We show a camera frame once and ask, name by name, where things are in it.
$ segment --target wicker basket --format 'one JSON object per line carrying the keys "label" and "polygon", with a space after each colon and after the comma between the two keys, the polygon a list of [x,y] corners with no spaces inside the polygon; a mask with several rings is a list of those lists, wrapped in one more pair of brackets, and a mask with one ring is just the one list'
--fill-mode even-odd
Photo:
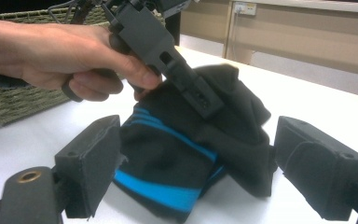
{"label": "wicker basket", "polygon": [[[59,21],[63,21],[67,8],[52,10]],[[164,24],[160,15],[156,15]],[[47,10],[17,12],[0,14],[0,20],[21,23],[48,23],[55,22]],[[96,7],[87,17],[86,24],[108,25],[103,10]],[[69,99],[62,91],[47,91],[35,87],[1,89],[0,88],[0,125],[4,126],[10,122],[24,119],[34,113],[46,110],[55,105],[62,104]]]}

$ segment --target white table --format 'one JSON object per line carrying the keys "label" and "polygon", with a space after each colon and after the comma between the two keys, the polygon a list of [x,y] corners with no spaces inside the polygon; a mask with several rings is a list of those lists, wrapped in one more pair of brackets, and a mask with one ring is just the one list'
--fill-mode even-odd
{"label": "white table", "polygon": [[[193,67],[231,63],[240,68],[240,79],[272,113],[264,126],[271,144],[278,117],[285,115],[305,120],[358,151],[358,96],[189,49],[179,50]],[[34,166],[52,167],[54,155],[90,123],[113,114],[119,114],[124,121],[134,104],[132,89],[126,84],[121,94],[112,95],[103,103],[66,103],[0,128],[0,199],[9,177]],[[197,202],[187,223],[332,223],[322,220],[311,209],[281,170],[274,175],[272,190],[272,197],[258,199],[225,177]],[[352,212],[349,223],[355,223],[356,219],[356,213]],[[64,223],[171,222],[154,217],[111,185],[95,218],[89,221],[64,218]]]}

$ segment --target electrical outlet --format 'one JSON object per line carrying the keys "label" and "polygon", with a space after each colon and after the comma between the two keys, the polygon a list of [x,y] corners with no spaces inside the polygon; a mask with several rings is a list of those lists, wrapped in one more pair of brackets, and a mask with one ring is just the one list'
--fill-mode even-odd
{"label": "electrical outlet", "polygon": [[237,2],[235,3],[234,11],[235,13],[254,16],[256,7],[256,3]]}

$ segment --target hand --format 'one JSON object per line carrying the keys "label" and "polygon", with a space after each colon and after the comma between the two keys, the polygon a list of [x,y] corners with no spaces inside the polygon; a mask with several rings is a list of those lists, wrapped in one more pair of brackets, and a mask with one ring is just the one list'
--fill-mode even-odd
{"label": "hand", "polygon": [[122,89],[117,77],[101,76],[95,68],[114,70],[146,90],[156,88],[161,78],[135,56],[112,50],[109,35],[99,26],[0,21],[0,74],[51,90],[74,74],[71,90],[91,101]]}

